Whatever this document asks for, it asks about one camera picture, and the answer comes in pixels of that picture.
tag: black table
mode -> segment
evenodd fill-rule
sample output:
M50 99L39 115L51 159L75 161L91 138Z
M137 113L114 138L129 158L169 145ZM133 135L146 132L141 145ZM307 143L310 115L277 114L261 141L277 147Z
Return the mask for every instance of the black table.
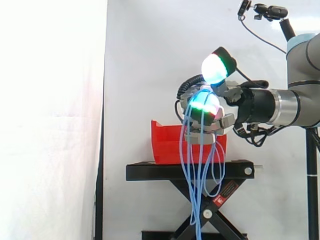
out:
M215 176L219 175L219 164L214 166ZM236 227L219 211L223 204L247 179L255 178L254 164L248 160L236 160L225 163L225 177L221 191L216 197L201 196L201 226L210 222L219 233L203 233L203 240L247 240L247 234ZM208 171L207 180L213 179ZM189 188L181 165L156 165L154 162L139 162L126 166L127 181L170 181L189 201ZM218 186L211 194L216 193ZM142 240L192 240L196 229L190 225L189 216L175 232L142 231Z

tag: red plastic container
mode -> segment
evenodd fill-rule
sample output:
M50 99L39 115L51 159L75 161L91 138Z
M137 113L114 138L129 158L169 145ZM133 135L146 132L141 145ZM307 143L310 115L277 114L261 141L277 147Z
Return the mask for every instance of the red plastic container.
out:
M180 141L181 125L167 125L162 126L157 121L151 121L151 141L153 156L156 164L168 165L168 164L180 164L180 153L179 153L179 141ZM219 142L224 152L227 148L227 136L218 136L217 142ZM182 143L183 149L183 160L187 163L187 142L183 138ZM224 161L224 154L221 147L216 145L216 151L214 153L213 161L219 162ZM199 161L200 145L192 145L192 156L194 163L205 163L211 150L211 145L203 145L203 158Z

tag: blue cable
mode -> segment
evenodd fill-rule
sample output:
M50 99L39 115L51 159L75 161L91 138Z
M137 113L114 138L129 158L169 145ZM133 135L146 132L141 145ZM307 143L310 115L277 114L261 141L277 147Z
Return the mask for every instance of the blue cable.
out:
M201 240L201 196L202 196L202 189L206 191L206 193L210 196L210 194L207 191L206 188L206 179L207 179L207 174L208 174L208 169L209 169L209 164L212 161L211 164L211 174L214 179L214 181L219 184L218 191L216 195L221 190L221 184L222 180L225 177L225 162L223 162L223 171L221 167L221 160L219 154L218 156L218 161L219 161L219 179L220 181L217 182L215 175L214 175L214 156L215 156L215 151L216 151L216 144L212 144L211 151L208 155L208 158L205 162L203 172L202 172L202 158L203 158L203 147L204 147L204 115L205 112L202 109L201 111L201 129L200 129L200 152L199 152L199 164L198 164L198 171L197 171L197 176L196 176L196 170L195 170L195 163L193 159L193 154L192 154L192 144L190 144L190 119L191 119L191 112L192 112L192 107L190 106L190 103L198 96L199 93L201 92L207 92L208 95L205 98L204 104L206 105L207 100L210 96L210 94L214 94L213 92L209 91L208 89L203 89L198 91L196 94L194 94L191 99L188 102L187 108L185 110L184 114L184 119L181 127L181 132L180 132L180 140L179 140L179 154L180 154L180 161L181 161L181 167L182 171L184 173L185 179L188 184L189 188L189 196L190 196L190 201L191 201L191 218L190 218L190 225L195 225L195 234L196 234L196 239ZM185 134L185 126L187 124L187 166L185 166L184 162L184 157L183 157L183 136ZM216 142L218 146L220 146L222 152L223 152L223 157L225 158L225 151L221 144L219 142ZM193 185L192 185L192 179L191 179L191 169L190 169L190 162L192 164L192 170L193 170Z
M190 176L190 156L191 156L191 150L192 148L189 147L190 145L190 118L191 118L191 109L190 109L190 103L193 101L193 99L201 92L209 92L207 89L204 90L200 90L198 91L188 102L187 108L186 108L186 113L184 115L184 120L182 123L182 127L181 127L181 132L180 132L180 140L179 140L179 154L180 154L180 162L181 162L181 167L182 167L182 171L184 173L184 176L186 178L187 184L188 184L188 188L189 188L189 196L190 196L190 201L191 201L191 205L192 205L192 212L191 212L191 218L190 218L190 224L194 225L197 221L197 219L199 219L200 213L197 211L197 201L196 201L196 196L195 196L195 189L193 189L192 187L192 183L191 183L191 176ZM186 170L186 166L185 166L185 162L184 162L184 157L183 157L183 136L185 133L185 125L187 123L187 143L188 143L188 151L187 151L187 170ZM194 178L195 176L195 168L194 168L194 163L192 164L193 166L193 172L194 172Z

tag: glowing light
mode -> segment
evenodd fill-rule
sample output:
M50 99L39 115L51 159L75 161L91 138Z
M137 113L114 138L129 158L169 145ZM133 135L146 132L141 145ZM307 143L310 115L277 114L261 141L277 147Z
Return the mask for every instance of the glowing light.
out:
M203 110L206 113L217 115L220 102L216 95L210 94L207 101L206 98L209 92L200 92L190 103L192 108Z
M202 63L201 71L204 80L208 84L219 84L227 76L228 72L221 58L216 54L210 54Z

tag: gray robot arm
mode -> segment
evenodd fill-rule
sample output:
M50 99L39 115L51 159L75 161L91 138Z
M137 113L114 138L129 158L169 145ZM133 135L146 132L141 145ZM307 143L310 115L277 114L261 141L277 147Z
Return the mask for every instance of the gray robot arm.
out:
M288 42L288 90L244 89L238 123L315 127L320 122L320 34L303 34Z

